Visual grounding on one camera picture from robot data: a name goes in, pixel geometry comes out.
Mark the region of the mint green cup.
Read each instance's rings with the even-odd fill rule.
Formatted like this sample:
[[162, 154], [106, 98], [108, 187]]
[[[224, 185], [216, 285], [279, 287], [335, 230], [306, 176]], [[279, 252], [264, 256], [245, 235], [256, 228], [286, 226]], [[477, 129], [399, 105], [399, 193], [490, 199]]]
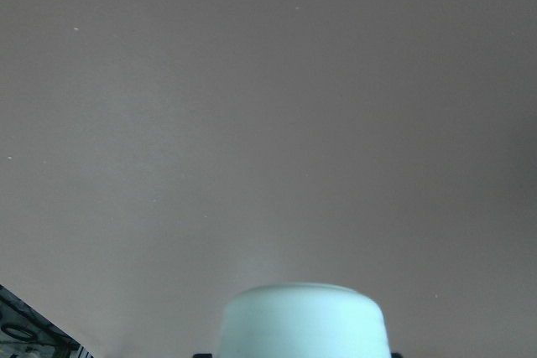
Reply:
[[383, 312], [322, 283], [252, 288], [225, 307], [218, 357], [389, 357]]

